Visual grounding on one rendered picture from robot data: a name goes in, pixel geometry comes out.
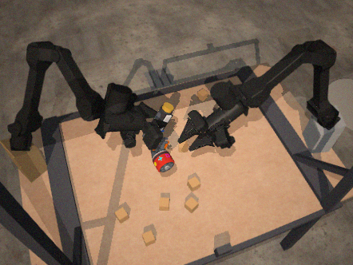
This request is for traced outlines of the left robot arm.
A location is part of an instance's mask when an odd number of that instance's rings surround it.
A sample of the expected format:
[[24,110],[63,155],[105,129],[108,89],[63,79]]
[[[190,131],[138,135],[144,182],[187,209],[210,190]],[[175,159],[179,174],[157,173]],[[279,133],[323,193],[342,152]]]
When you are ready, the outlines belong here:
[[91,89],[72,58],[71,51],[49,41],[31,42],[26,49],[26,60],[30,70],[23,106],[14,123],[7,125],[8,132],[11,133],[11,151],[29,151],[33,139],[32,132],[36,132],[42,126],[43,116],[40,115],[38,106],[46,70],[53,62],[57,64],[73,91],[81,118],[84,121],[100,118],[94,130],[102,139],[105,139],[107,132],[120,132],[126,148],[136,146],[136,135],[140,131],[122,133],[126,124],[124,112],[133,92],[128,86],[109,83],[103,99],[99,93]]

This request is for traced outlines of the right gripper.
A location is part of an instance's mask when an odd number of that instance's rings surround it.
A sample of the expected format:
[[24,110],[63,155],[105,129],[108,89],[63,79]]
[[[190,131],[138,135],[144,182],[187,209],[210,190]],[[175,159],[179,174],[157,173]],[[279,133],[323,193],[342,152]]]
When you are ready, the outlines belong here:
[[[181,144],[192,136],[199,135],[189,147],[188,150],[190,152],[207,145],[212,147],[214,147],[215,145],[218,148],[219,146],[217,145],[217,143],[215,143],[216,130],[213,132],[210,127],[221,121],[226,121],[227,124],[225,124],[225,126],[228,126],[231,121],[226,117],[221,108],[214,108],[213,111],[214,112],[211,113],[208,117],[203,116],[203,119],[205,121],[202,119],[202,116],[197,112],[197,110],[192,110],[190,113],[188,113],[188,116],[190,118],[187,118],[187,123],[178,139],[178,143]],[[205,132],[205,130],[207,131]]]

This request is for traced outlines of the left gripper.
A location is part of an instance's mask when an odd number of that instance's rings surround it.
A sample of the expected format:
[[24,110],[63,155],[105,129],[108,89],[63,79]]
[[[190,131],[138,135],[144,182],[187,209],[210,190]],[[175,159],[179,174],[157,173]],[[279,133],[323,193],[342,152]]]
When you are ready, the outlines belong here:
[[145,142],[145,145],[149,150],[154,150],[163,138],[161,129],[168,123],[157,119],[153,119],[152,122],[147,122],[145,118],[154,118],[157,115],[157,111],[147,106],[143,101],[141,101],[139,105],[134,105],[134,102],[138,100],[138,96],[135,93],[132,93],[128,107],[124,112],[126,124],[122,132],[123,134],[127,134],[128,131],[141,130],[145,133],[142,139]]

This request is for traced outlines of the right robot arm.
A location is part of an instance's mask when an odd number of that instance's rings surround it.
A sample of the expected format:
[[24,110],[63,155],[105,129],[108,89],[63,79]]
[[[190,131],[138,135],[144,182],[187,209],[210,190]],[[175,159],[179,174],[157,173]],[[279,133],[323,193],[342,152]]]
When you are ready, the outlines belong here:
[[[249,107],[260,107],[269,98],[274,87],[303,63],[309,63],[314,67],[314,82],[313,98],[307,101],[307,109],[318,119],[317,122],[322,127],[331,130],[340,121],[339,111],[327,98],[330,68],[335,64],[336,55],[336,51],[322,40],[295,45],[290,53],[262,76],[238,85],[234,85],[231,81],[218,82],[210,89],[210,95],[233,122],[242,114],[247,116]],[[216,143],[219,147],[231,148],[236,141],[233,136],[229,136],[230,125],[225,124],[226,121],[221,121],[210,129],[213,132],[216,130]]]

